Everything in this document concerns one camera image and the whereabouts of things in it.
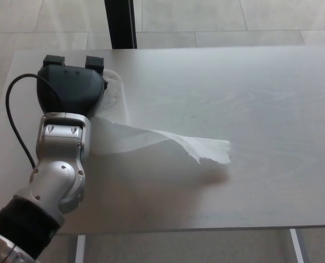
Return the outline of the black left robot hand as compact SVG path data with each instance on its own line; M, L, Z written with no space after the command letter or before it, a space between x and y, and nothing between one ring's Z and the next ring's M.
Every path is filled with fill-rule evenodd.
M37 72L37 98L43 113L66 112L91 119L99 107L107 82L104 58L87 56L85 66L69 66L63 56L46 55Z

